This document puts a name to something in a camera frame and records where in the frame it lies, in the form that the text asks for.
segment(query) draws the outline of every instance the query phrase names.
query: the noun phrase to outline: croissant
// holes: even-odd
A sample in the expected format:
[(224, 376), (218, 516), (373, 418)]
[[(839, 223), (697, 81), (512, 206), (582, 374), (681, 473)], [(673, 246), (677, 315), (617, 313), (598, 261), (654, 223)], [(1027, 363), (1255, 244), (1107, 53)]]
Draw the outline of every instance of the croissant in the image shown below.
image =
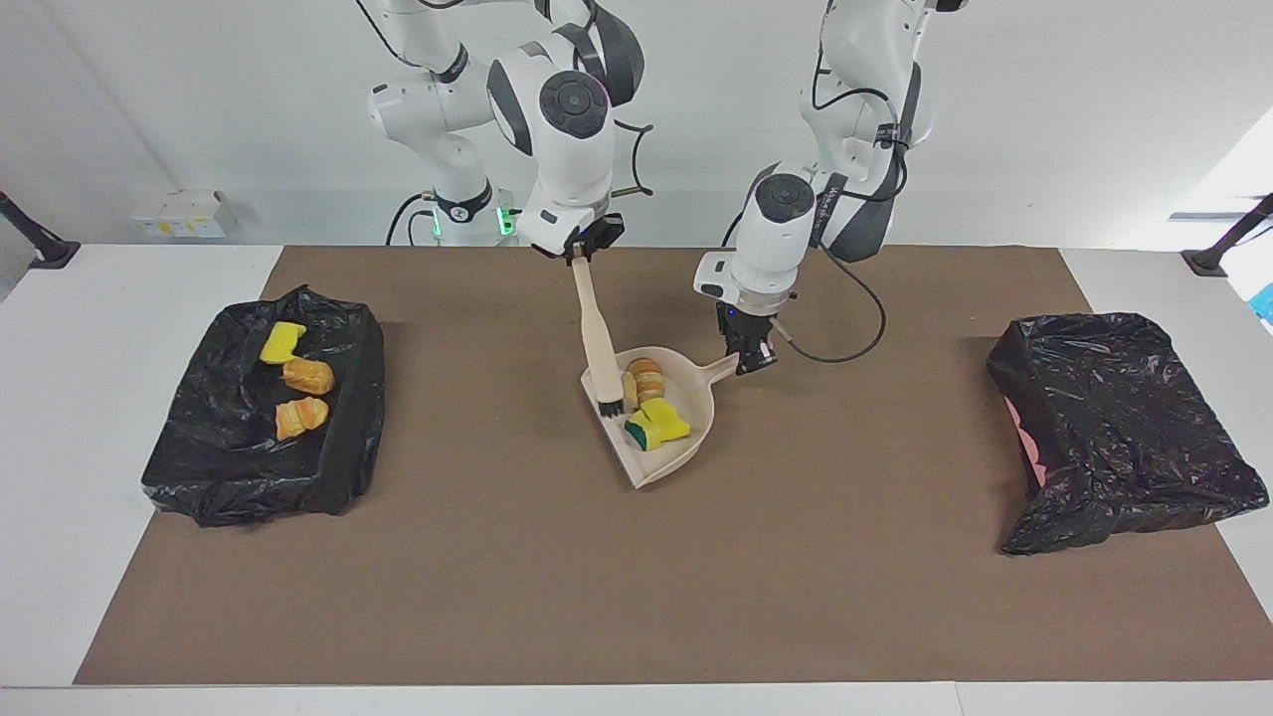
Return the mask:
[(327, 404), (317, 397), (284, 403), (274, 410), (274, 422), (279, 428), (279, 440), (297, 437), (327, 422)]
[(309, 395), (327, 395), (336, 387), (336, 375), (322, 361), (294, 358), (283, 364), (283, 382)]
[(638, 358), (628, 364), (628, 372), (636, 380), (636, 403), (644, 404), (663, 397), (663, 369), (649, 358)]

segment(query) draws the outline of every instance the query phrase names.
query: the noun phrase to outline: beige dustpan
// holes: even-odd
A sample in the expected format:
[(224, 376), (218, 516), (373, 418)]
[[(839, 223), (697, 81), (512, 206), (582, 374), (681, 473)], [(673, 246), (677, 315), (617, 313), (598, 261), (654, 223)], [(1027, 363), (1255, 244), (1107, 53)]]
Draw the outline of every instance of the beige dustpan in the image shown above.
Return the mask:
[(588, 394), (588, 404), (592, 412), (601, 420), (601, 427), (610, 440), (619, 462), (633, 487), (644, 487), (654, 480), (666, 478), (694, 457), (694, 454), (703, 446), (703, 441), (712, 429), (715, 419), (715, 400), (712, 396), (712, 386), (735, 373), (738, 366), (738, 357), (729, 355), (712, 363), (708, 367), (699, 367), (693, 361), (668, 348), (636, 348), (625, 350), (615, 357), (619, 369), (624, 369), (636, 358), (651, 358), (663, 368), (663, 383), (667, 401), (676, 408), (693, 432), (689, 437), (675, 440), (663, 446), (643, 452), (636, 446), (636, 441), (624, 431), (626, 415), (619, 418), (603, 418), (597, 409), (597, 396), (593, 389), (592, 371), (584, 371), (580, 382)]

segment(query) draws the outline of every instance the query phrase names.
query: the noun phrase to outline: wooden brush handle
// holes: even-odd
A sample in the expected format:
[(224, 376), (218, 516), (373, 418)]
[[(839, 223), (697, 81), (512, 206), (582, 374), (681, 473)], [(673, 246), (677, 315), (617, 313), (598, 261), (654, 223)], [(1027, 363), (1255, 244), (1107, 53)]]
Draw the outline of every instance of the wooden brush handle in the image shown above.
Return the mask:
[(619, 378), (619, 363), (615, 362), (615, 345), (610, 341), (610, 327), (597, 307), (597, 294), (592, 288), (592, 271), (588, 260), (579, 257), (570, 264), (574, 268), (574, 287), (579, 292), (579, 333), (583, 335), (583, 352), (588, 357), (588, 369), (592, 371), (592, 386), (597, 392), (597, 403), (619, 403), (624, 399), (624, 383)]

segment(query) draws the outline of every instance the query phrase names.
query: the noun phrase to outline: yellow sponge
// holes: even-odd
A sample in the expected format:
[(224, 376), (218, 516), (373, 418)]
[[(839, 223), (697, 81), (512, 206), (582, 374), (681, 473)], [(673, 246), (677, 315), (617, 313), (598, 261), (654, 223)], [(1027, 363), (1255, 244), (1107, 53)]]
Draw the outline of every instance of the yellow sponge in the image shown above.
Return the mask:
[(690, 434), (690, 424), (682, 420), (676, 414), (676, 408), (662, 397), (642, 403), (640, 410), (628, 419), (624, 429), (645, 452)]
[(270, 329), (270, 340), (261, 348), (261, 362), (271, 366), (281, 366), (295, 358), (292, 354), (300, 343), (300, 336), (306, 335), (306, 327), (299, 324), (279, 321)]

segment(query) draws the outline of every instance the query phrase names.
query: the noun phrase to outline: black trash bag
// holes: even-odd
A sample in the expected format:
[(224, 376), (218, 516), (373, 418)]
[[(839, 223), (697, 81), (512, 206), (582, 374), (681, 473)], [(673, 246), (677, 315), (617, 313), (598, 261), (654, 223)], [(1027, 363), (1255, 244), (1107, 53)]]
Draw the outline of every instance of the black trash bag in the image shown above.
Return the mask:
[(1022, 442), (1037, 447), (1026, 459), (1032, 499), (1007, 554), (1193, 527), (1269, 503), (1171, 338), (1144, 316), (1017, 320), (988, 367)]
[[(306, 326), (295, 354), (322, 361), (336, 389), (327, 424), (275, 438), (275, 406), (304, 394), (260, 361), (275, 321)], [(279, 301), (230, 306), (177, 386), (141, 484), (165, 511), (201, 526), (286, 512), (340, 513), (367, 492), (384, 422), (384, 339), (370, 310), (300, 287)]]

